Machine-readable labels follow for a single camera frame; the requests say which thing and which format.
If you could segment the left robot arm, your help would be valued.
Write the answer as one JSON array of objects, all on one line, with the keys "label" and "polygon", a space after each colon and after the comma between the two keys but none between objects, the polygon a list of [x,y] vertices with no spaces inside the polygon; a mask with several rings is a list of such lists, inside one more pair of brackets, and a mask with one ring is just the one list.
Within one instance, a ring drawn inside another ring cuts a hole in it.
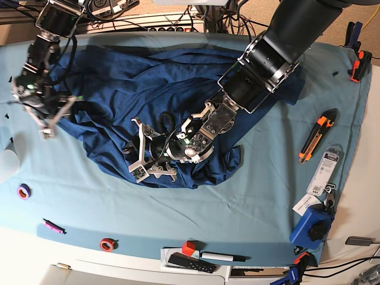
[{"label": "left robot arm", "polygon": [[137,139],[125,152],[138,159],[128,170],[137,182],[149,176],[176,179],[170,162],[201,163],[211,156],[214,140],[228,132],[239,110],[252,113],[299,65],[300,56],[336,20],[350,1],[281,1],[269,27],[247,45],[218,80],[219,91],[202,111],[180,125],[156,132],[135,120]]}]

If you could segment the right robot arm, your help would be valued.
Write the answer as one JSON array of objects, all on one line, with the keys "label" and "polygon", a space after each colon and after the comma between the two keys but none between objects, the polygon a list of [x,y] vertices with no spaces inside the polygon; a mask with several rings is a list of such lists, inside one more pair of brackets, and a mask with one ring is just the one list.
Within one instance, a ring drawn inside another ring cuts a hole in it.
[{"label": "right robot arm", "polygon": [[[15,102],[24,106],[45,139],[55,136],[55,125],[79,101],[70,91],[56,91],[55,86],[65,81],[71,69],[77,48],[74,31],[85,12],[85,1],[47,1],[36,20],[40,33],[28,48],[20,76],[11,81]],[[53,80],[51,72],[64,54],[61,39],[72,40],[71,55],[65,72]]]}]

